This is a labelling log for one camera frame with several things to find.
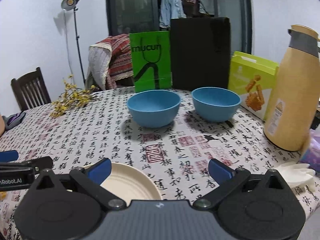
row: wall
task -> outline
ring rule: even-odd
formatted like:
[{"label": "wall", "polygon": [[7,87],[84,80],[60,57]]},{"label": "wall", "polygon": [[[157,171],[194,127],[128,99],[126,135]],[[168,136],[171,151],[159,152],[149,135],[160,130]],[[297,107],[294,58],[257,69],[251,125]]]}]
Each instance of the wall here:
[{"label": "wall", "polygon": [[[0,1],[0,113],[2,115],[13,114],[20,110],[11,89],[11,79],[34,71],[37,66],[41,67],[52,101],[64,91],[62,78],[67,78],[71,71],[75,75],[76,84],[83,87],[76,50],[73,12],[66,12],[65,25],[64,13],[60,7],[61,1]],[[79,43],[86,74],[89,45],[108,36],[105,0],[80,0],[78,7]]]},{"label": "wall", "polygon": [[289,45],[287,29],[293,24],[320,33],[320,0],[252,0],[253,51],[280,62]]}]

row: label on thermos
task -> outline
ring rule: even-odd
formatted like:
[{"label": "label on thermos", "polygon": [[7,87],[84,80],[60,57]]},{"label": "label on thermos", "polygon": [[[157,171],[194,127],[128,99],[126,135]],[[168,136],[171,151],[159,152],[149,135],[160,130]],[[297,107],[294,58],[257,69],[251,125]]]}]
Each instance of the label on thermos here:
[{"label": "label on thermos", "polygon": [[281,118],[282,113],[284,111],[284,107],[285,107],[284,101],[278,99],[277,104],[276,104],[276,108],[273,111],[272,118],[271,118],[271,121],[270,121],[270,124],[268,127],[268,132],[271,135],[273,135],[277,130],[280,118]]}]

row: floor lamp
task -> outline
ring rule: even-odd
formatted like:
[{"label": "floor lamp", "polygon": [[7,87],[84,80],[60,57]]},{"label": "floor lamp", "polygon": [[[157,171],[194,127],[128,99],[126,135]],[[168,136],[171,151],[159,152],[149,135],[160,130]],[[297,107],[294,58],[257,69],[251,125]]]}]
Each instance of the floor lamp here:
[{"label": "floor lamp", "polygon": [[84,72],[83,72],[81,56],[80,56],[80,49],[79,49],[80,36],[78,35],[77,21],[76,21],[76,11],[78,10],[78,8],[76,8],[76,5],[78,2],[79,2],[79,0],[63,0],[61,3],[61,8],[64,11],[70,11],[73,9],[73,15],[74,15],[74,19],[75,19],[75,30],[76,30],[76,42],[77,42],[77,48],[78,48],[78,56],[79,56],[79,62],[80,62],[80,67],[81,67],[81,72],[82,72],[83,83],[85,85],[85,78],[84,78]]}]

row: thermos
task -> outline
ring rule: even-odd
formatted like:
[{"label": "thermos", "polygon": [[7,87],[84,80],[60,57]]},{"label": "thermos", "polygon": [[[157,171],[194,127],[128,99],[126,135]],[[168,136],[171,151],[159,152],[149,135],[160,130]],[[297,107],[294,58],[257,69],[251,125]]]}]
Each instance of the thermos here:
[{"label": "thermos", "polygon": [[320,95],[318,33],[292,25],[291,41],[282,59],[264,126],[279,148],[298,151],[309,135]]}]

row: black paper bag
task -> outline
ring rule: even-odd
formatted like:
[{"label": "black paper bag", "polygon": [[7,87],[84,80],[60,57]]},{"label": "black paper bag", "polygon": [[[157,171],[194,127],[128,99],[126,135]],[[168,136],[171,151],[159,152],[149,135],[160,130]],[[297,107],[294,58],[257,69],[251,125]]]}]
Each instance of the black paper bag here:
[{"label": "black paper bag", "polygon": [[229,18],[171,19],[170,48],[173,88],[228,88]]}]

